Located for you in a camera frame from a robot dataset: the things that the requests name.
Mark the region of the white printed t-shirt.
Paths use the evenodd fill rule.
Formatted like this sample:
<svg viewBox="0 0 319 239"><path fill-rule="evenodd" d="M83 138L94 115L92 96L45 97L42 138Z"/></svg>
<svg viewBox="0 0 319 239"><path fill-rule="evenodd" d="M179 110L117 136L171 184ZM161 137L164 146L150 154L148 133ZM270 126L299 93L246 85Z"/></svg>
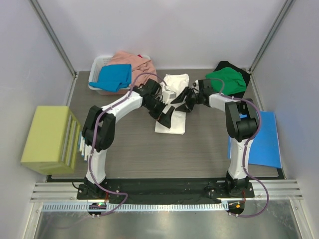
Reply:
<svg viewBox="0 0 319 239"><path fill-rule="evenodd" d="M164 77L164 81L165 83L160 83L161 88L163 86L168 86L171 90L175 91L176 95L178 96L185 87L188 87L189 75L188 74L181 74L181 75L166 74L166 76ZM163 112L166 113L171 106L177 108L180 105L181 103L172 105L169 102ZM185 133L185 122L186 122L186 113L174 111L171 118L171 128L166 128L165 126L156 122L155 132L183 135Z"/></svg>

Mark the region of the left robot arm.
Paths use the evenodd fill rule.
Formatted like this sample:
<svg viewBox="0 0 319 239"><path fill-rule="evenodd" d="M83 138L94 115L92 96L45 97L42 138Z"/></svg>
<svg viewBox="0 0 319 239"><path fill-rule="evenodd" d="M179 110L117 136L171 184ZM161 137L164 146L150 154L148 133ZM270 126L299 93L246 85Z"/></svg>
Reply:
<svg viewBox="0 0 319 239"><path fill-rule="evenodd" d="M130 112L144 107L149 115L166 128L171 127L171 118L175 107L170 106L158 96L160 84L149 79L144 85L132 87L124 96L115 102L104 106L92 106L85 120L80 151L87 160L88 170L84 184L89 187L89 194L95 199L101 199L106 193L105 162L106 154L115 138L117 122Z"/></svg>

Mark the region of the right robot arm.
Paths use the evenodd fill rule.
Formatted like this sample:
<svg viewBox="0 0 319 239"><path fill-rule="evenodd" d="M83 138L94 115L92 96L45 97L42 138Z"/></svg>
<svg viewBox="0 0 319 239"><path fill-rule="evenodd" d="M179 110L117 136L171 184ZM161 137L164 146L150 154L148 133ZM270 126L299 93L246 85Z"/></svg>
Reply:
<svg viewBox="0 0 319 239"><path fill-rule="evenodd" d="M227 171L230 181L224 187L228 196L236 197L243 191L239 181L249 177L249 153L253 140L261 129L261 113L251 100L224 94L223 80L212 80L221 82L220 90L212 87L210 79L197 80L191 87L185 87L171 103L180 104L176 110L185 113L191 112L195 105L205 105L225 113L226 130L232 139L232 148L231 163Z"/></svg>

